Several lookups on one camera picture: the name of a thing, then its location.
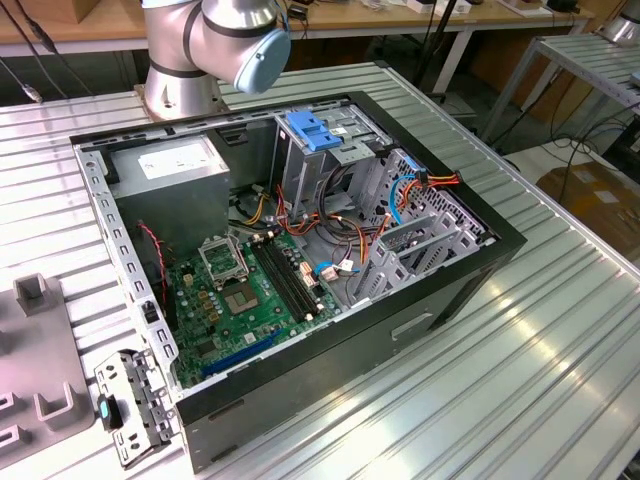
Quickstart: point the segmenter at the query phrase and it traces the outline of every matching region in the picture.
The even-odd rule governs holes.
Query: cardboard box
[[[80,23],[100,0],[20,0],[27,14],[34,20],[55,20]],[[4,2],[14,14],[20,14],[14,0]]]
[[[565,170],[550,171],[538,181],[538,187],[557,200]],[[571,167],[562,206],[634,262],[640,258],[639,192],[607,167],[590,162]]]

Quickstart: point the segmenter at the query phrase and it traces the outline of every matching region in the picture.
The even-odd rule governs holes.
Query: blue pcie slot
[[[273,346],[273,342],[276,337],[283,332],[283,329],[280,329],[276,332],[273,332],[267,338],[263,338],[259,342],[254,343],[253,345],[249,345],[248,347],[240,350],[239,352],[233,353],[222,360],[218,360],[217,362],[213,362],[211,365],[207,365],[200,370],[200,373],[203,377],[207,377],[209,375],[213,375],[214,373],[222,372],[233,365],[240,363],[247,358],[253,357],[258,353],[267,350]]]

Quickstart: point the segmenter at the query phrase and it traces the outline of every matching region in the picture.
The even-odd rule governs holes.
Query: blue plastic clip
[[[287,120],[312,152],[342,145],[342,139],[332,135],[322,120],[311,112],[287,113]]]

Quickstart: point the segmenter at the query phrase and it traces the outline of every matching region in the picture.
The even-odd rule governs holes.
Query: metal shelf
[[[480,138],[487,141],[513,97],[520,82],[538,55],[548,58],[555,66],[545,73],[550,79],[561,67],[593,86],[603,95],[623,107],[640,113],[640,88],[629,81],[632,73],[640,71],[640,46],[623,48],[597,34],[534,38],[498,97]],[[536,87],[538,94],[542,91]],[[597,113],[592,110],[590,116]]]
[[[528,243],[451,323],[201,477],[615,477],[640,447],[638,272],[392,70],[294,72],[260,97],[223,92],[233,108],[354,89],[459,169]],[[140,339],[66,138],[148,120],[130,93],[5,108],[0,119],[0,285],[34,271],[60,278],[91,375]],[[118,469],[98,422],[2,473]],[[189,478],[190,466],[174,439],[122,476]]]

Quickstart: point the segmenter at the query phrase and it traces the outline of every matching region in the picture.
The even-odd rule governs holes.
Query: wooden table
[[[403,6],[392,6],[376,12],[363,6],[359,0],[351,0],[345,5],[316,3],[309,8],[309,28],[305,38],[425,33],[429,17],[428,14],[418,14]],[[591,17],[591,13],[583,11],[578,15],[556,13],[552,17],[525,18],[495,0],[486,0],[483,5],[472,7],[469,14],[454,16],[449,21],[446,31],[457,32],[457,36],[434,90],[446,91],[475,31],[571,26],[571,34],[575,34],[582,32]],[[138,0],[102,0],[78,25],[54,21],[40,23],[56,41],[61,53],[147,48],[144,15]],[[439,17],[436,15],[432,31],[438,23]],[[304,26],[300,21],[292,19],[290,27],[292,38],[300,39],[304,35]],[[0,56],[27,55],[30,55],[29,50],[9,20],[0,17]]]

